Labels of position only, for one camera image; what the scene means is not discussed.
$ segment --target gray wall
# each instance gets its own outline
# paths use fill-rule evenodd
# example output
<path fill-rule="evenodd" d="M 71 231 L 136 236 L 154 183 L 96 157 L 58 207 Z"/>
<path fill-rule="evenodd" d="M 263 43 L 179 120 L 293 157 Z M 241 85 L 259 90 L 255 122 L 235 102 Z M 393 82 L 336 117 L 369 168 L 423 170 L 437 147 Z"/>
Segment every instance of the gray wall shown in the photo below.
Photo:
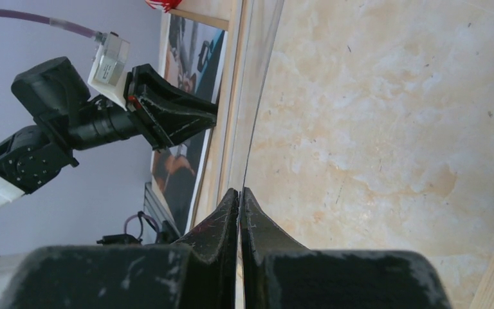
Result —
<path fill-rule="evenodd" d="M 160 13 L 143 0 L 0 0 L 0 8 L 66 19 L 131 42 L 128 69 L 158 64 Z M 67 56 L 87 79 L 96 43 L 42 24 L 0 19 L 0 141 L 33 124 L 10 92 L 16 74 L 48 59 Z M 76 152 L 66 167 L 31 196 L 0 209 L 0 254 L 44 245 L 94 244 L 122 231 L 126 217 L 142 209 L 150 180 L 151 149 L 142 137 Z M 138 232 L 132 222 L 131 232 Z"/>

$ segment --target poster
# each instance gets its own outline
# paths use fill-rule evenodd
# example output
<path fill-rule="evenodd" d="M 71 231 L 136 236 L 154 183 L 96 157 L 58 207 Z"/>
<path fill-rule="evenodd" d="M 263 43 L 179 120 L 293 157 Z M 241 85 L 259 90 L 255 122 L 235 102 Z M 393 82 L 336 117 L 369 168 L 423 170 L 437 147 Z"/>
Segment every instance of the poster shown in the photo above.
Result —
<path fill-rule="evenodd" d="M 163 77 L 173 86 L 216 104 L 223 73 L 226 32 L 171 15 Z M 181 145 L 155 152 L 153 181 L 184 234 L 192 225 L 210 130 Z"/>

